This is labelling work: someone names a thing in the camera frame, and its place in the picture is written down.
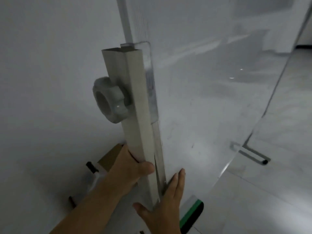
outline forearm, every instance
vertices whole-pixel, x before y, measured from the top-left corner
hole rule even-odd
[[[97,234],[110,219],[122,195],[104,179],[50,234]]]

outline black and green object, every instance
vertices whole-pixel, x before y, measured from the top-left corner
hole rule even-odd
[[[180,208],[180,231],[186,234],[204,210],[204,203],[192,195]]]

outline floor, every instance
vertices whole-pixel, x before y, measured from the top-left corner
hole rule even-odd
[[[295,50],[248,146],[220,177],[192,234],[312,232],[312,51]]]

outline person's left hand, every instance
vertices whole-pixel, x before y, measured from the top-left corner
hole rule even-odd
[[[124,145],[103,182],[114,189],[118,195],[124,196],[129,193],[140,177],[147,176],[154,171],[155,167],[152,163],[136,162],[128,151],[128,146]]]

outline person's right hand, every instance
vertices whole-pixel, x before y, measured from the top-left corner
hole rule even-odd
[[[138,215],[144,220],[152,234],[181,234],[179,207],[185,182],[185,170],[174,174],[159,206],[150,212],[142,204],[134,203]]]

